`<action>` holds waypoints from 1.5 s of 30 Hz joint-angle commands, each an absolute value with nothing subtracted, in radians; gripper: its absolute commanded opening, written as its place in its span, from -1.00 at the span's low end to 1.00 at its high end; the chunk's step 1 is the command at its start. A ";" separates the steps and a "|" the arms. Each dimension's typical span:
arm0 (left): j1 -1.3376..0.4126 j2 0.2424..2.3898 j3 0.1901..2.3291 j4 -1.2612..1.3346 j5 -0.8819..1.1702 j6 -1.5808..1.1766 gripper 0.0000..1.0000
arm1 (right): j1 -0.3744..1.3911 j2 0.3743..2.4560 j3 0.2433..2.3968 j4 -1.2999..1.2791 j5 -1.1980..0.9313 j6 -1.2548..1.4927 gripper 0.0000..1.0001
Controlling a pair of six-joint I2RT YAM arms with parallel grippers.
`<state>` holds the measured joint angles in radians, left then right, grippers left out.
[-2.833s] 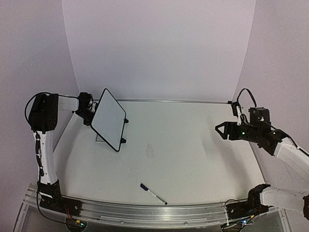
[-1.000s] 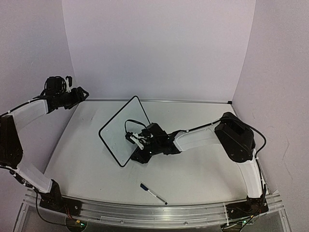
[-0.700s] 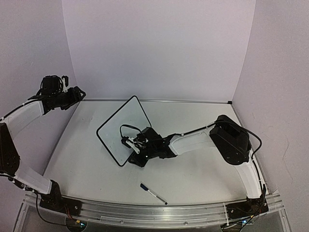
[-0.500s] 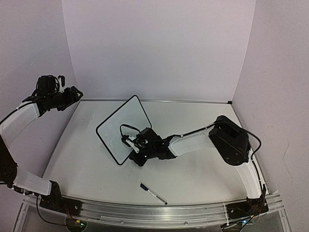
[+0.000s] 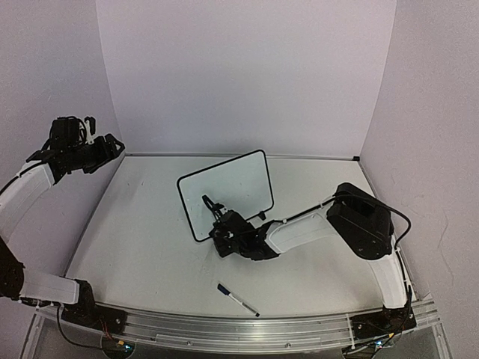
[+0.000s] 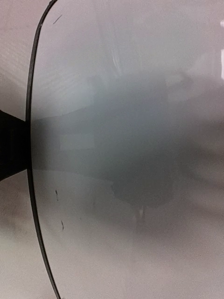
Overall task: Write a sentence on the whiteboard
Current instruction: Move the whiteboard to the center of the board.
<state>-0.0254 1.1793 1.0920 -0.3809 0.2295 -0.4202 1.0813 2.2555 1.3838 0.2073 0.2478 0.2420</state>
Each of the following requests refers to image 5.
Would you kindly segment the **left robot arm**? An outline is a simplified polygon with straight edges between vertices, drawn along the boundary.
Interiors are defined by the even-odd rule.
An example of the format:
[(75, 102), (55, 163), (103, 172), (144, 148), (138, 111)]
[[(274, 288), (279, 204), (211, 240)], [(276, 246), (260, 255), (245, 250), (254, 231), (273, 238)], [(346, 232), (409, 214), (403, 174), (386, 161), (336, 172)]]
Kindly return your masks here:
[(125, 150), (112, 134), (97, 136), (94, 119), (75, 117), (53, 121), (49, 138), (29, 156), (20, 172), (1, 189), (1, 296), (31, 307), (57, 307), (57, 317), (86, 328), (124, 324), (122, 310), (95, 302), (86, 280), (69, 279), (25, 268), (7, 246), (19, 222), (44, 193), (63, 177), (81, 170), (93, 174)]

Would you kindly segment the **white marker pen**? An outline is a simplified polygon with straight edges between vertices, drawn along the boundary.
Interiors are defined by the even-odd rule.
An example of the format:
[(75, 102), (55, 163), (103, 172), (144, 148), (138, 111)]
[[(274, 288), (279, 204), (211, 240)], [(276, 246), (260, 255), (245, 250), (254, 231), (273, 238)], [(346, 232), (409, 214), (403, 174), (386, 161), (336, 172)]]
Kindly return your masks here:
[(232, 292), (229, 292), (228, 293), (228, 297), (233, 300), (235, 303), (237, 303), (239, 306), (241, 306), (242, 308), (244, 308), (245, 310), (247, 310), (248, 312), (250, 312), (253, 316), (255, 316), (256, 318), (259, 318), (260, 317), (260, 314), (253, 308), (251, 307), (249, 304), (245, 303), (244, 301), (240, 300), (239, 298), (237, 298)]

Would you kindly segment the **white whiteboard with black frame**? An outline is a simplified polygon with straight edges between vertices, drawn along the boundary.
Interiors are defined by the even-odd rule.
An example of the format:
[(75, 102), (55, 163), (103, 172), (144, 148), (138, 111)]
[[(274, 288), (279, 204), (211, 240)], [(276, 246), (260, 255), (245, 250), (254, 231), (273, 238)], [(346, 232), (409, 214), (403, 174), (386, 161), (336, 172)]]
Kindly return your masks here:
[(177, 190), (193, 239), (207, 241), (215, 218), (202, 201), (206, 194), (226, 210), (251, 220), (275, 205), (266, 154), (255, 150), (184, 175)]

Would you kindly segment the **blue marker cap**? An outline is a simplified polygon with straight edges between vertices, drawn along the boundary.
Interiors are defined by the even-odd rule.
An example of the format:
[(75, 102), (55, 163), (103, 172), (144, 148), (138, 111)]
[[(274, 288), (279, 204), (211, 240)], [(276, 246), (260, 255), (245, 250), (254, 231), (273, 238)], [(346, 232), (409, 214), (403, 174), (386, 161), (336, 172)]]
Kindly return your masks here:
[(217, 289), (224, 295), (230, 295), (230, 291), (226, 289), (222, 284), (218, 284)]

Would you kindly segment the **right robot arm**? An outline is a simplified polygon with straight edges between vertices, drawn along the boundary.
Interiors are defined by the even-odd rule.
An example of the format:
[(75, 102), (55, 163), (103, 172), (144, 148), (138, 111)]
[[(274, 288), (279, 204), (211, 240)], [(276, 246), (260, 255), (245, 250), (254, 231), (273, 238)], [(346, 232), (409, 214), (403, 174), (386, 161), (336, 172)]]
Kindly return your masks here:
[(341, 183), (322, 203), (259, 227), (207, 195), (202, 201), (214, 217), (209, 237), (220, 257), (273, 260), (313, 242), (338, 239), (369, 265), (382, 296), (380, 310), (352, 318), (358, 337), (400, 334), (416, 326), (413, 291), (398, 252), (401, 238), (395, 236), (391, 220), (397, 215), (408, 221), (403, 213), (349, 182)]

